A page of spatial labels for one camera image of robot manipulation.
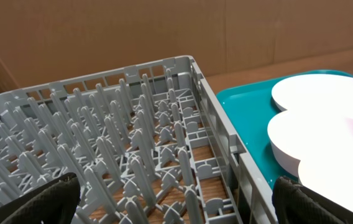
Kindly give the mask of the small white cup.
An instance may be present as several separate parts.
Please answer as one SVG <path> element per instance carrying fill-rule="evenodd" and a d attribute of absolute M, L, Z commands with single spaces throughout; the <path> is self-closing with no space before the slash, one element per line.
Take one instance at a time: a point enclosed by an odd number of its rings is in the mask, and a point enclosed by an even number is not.
<path fill-rule="evenodd" d="M 298 178 L 305 187 L 353 212 L 353 153 L 304 158 Z"/>

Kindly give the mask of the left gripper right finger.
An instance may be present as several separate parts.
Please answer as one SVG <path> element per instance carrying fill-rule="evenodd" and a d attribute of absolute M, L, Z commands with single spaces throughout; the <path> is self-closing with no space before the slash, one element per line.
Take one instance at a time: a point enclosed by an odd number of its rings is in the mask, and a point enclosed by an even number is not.
<path fill-rule="evenodd" d="M 353 224 L 353 212 L 287 176 L 275 181 L 272 204 L 279 224 Z"/>

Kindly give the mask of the large white plate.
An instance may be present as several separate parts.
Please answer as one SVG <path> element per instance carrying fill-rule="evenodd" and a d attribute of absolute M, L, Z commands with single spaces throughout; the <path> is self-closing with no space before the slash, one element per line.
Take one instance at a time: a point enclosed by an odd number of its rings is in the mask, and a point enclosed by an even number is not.
<path fill-rule="evenodd" d="M 272 98 L 280 110 L 302 108 L 353 118 L 353 78 L 331 74 L 295 75 L 277 82 Z"/>

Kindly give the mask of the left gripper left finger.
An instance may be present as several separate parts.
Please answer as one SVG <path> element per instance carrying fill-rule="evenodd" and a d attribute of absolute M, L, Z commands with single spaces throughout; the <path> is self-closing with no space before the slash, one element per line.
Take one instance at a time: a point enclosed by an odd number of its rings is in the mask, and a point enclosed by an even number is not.
<path fill-rule="evenodd" d="M 70 224 L 81 201 L 80 190 L 77 175 L 66 173 L 0 207 L 0 223 Z"/>

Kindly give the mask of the white shallow bowl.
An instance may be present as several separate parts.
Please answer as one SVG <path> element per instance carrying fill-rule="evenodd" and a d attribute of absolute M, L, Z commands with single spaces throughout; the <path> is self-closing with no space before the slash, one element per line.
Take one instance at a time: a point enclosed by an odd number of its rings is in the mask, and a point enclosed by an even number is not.
<path fill-rule="evenodd" d="M 298 176 L 303 159 L 353 152 L 353 118 L 286 110 L 268 123 L 267 134 L 278 164 Z"/>

